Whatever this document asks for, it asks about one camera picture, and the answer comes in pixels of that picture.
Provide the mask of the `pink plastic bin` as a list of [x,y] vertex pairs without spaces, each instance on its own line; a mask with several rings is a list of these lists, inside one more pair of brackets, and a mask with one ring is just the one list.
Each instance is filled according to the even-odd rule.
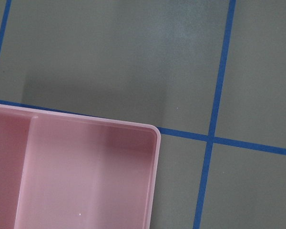
[[0,229],[147,229],[152,125],[0,104]]

